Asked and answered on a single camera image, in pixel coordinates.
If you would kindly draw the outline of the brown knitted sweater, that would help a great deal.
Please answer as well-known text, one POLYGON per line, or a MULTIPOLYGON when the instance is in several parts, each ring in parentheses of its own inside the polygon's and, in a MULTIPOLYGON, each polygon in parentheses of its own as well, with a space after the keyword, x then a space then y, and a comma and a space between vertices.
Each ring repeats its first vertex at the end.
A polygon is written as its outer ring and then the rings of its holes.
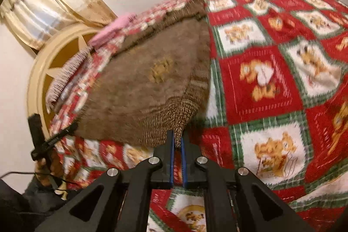
POLYGON ((91 88, 75 135, 156 147, 184 128, 208 99, 210 33, 204 0, 191 0, 129 35, 91 88))

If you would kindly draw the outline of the striped pillow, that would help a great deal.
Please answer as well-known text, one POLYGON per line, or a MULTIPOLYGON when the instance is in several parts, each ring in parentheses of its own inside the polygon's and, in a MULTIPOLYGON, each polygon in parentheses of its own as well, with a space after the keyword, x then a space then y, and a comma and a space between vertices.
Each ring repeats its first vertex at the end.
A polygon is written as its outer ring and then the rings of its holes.
POLYGON ((48 112, 51 112, 51 110, 54 109, 65 87, 92 52, 94 52, 94 48, 87 45, 63 65, 62 69, 58 72, 58 75, 53 79, 48 87, 45 96, 45 105, 48 112))

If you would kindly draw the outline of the cream wooden headboard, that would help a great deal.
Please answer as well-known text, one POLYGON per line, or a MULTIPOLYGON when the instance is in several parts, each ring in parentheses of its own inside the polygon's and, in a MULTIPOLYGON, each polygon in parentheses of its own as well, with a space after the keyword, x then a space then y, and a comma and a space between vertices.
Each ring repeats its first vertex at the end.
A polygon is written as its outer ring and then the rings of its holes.
POLYGON ((48 87, 63 65, 85 48, 98 31, 98 28, 75 23, 50 38, 36 55, 28 81, 27 116, 40 115, 45 138, 50 137, 49 128, 54 117, 54 113, 49 113, 45 105, 48 87))

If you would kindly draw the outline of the red patchwork bear bedspread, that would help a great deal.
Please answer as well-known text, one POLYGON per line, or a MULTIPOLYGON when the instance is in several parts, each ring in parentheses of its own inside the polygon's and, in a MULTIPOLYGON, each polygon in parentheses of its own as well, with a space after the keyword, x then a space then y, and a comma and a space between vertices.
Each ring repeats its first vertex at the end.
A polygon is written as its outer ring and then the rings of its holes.
MULTIPOLYGON (((126 36, 181 9, 139 14, 76 74, 49 132, 73 122, 126 36)), ((192 143, 222 168, 247 167, 315 231, 347 211, 347 6, 339 0, 205 0, 208 104, 192 143)))

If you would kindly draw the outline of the beige patterned curtain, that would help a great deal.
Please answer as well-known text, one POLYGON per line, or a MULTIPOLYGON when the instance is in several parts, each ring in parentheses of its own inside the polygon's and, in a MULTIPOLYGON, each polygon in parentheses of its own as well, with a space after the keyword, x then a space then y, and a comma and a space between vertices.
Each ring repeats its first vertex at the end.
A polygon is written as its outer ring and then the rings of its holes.
POLYGON ((24 44, 39 51, 66 27, 104 27, 116 19, 103 0, 3 0, 1 18, 24 44))

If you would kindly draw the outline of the folded pink blanket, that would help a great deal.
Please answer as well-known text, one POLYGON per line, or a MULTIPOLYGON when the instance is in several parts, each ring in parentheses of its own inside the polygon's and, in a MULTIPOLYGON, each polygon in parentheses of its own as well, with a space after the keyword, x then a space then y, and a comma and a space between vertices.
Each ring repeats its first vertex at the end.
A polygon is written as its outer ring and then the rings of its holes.
POLYGON ((88 45, 92 46, 94 49, 104 45, 111 39, 113 39, 118 32, 130 24, 136 17, 135 13, 126 13, 113 22, 101 29, 95 36, 93 36, 88 45))

